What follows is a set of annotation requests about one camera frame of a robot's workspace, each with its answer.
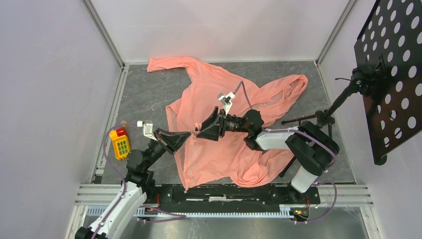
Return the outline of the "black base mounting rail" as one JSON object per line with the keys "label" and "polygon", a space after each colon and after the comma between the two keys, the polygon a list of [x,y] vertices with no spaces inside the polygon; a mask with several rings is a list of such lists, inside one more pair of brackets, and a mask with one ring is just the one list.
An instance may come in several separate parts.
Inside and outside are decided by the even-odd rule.
{"label": "black base mounting rail", "polygon": [[316,187],[305,193],[287,184],[270,183],[243,188],[235,184],[204,184],[185,190],[181,184],[157,185],[147,205],[171,213],[265,213],[279,206],[306,207],[321,203]]}

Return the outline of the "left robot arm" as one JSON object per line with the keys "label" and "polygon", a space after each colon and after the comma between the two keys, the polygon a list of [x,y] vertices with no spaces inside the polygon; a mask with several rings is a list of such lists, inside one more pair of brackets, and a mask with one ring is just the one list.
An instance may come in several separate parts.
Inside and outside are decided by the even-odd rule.
{"label": "left robot arm", "polygon": [[122,177],[119,193],[93,223],[76,231],[76,239],[120,238],[136,210],[156,198],[154,173],[149,168],[165,153],[175,154],[191,136],[189,131],[153,129],[152,124],[141,120],[136,126],[150,139],[147,149],[129,152],[127,174]]}

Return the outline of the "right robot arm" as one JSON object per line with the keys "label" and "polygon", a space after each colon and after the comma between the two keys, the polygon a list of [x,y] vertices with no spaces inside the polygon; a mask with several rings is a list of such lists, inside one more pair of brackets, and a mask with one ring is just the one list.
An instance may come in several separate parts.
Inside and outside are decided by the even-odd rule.
{"label": "right robot arm", "polygon": [[229,132],[245,132],[244,142],[255,151],[270,149],[289,150],[293,160],[300,163],[300,168],[290,182],[288,198],[293,203],[302,202],[308,195],[307,190],[335,162],[340,148],[332,139],[334,119],[324,119],[325,113],[317,111],[311,116],[296,119],[297,127],[285,129],[264,128],[264,121],[259,111],[248,110],[244,116],[229,115],[223,109],[215,107],[212,114],[195,130],[197,137],[217,141]]}

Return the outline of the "black perforated stand plate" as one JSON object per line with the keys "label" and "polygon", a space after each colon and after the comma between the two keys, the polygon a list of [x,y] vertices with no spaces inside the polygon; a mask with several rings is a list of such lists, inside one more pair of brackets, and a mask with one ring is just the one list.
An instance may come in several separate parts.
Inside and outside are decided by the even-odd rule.
{"label": "black perforated stand plate", "polygon": [[378,0],[354,45],[374,163],[422,129],[422,3]]}

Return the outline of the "yellow red toy block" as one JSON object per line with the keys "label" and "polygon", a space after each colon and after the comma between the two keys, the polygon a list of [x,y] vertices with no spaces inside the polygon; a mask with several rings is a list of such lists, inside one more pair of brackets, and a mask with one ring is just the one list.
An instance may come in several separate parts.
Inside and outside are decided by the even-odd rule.
{"label": "yellow red toy block", "polygon": [[126,159],[131,151],[126,128],[117,128],[115,130],[112,130],[108,135],[112,142],[112,147],[116,160]]}

